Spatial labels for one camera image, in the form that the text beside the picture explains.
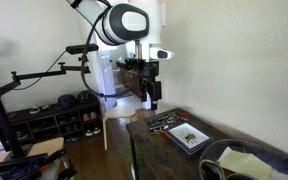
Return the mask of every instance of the dark wooden table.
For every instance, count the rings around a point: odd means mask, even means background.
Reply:
[[[186,111],[176,108],[158,114],[158,116],[170,112],[183,113]],[[126,125],[131,138],[134,163],[133,166],[136,179],[152,179],[152,177],[142,177],[142,170],[153,176],[155,179],[199,179],[198,164],[203,149],[195,152],[192,155],[189,155],[175,142],[165,138],[165,136],[150,134],[147,122],[155,119],[156,116],[152,116],[144,120],[139,120]],[[200,129],[205,134],[213,137],[214,139],[211,143],[217,140],[230,138],[228,135],[222,133],[221,131],[215,129],[214,127],[206,124],[205,122],[192,115],[189,117],[188,123],[193,127]],[[140,169],[139,171],[137,170],[134,144],[136,146],[136,150],[139,151],[139,153],[145,159],[146,169],[144,168]]]

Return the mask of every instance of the mechanical arm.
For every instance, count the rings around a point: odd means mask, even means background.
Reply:
[[[127,70],[137,70],[141,78],[142,101],[151,100],[151,109],[157,109],[162,98],[159,60],[167,60],[174,53],[161,48],[160,12],[157,0],[118,3],[111,6],[106,0],[67,0],[92,26],[107,45],[118,46],[135,41],[135,58],[126,64],[117,64]]]

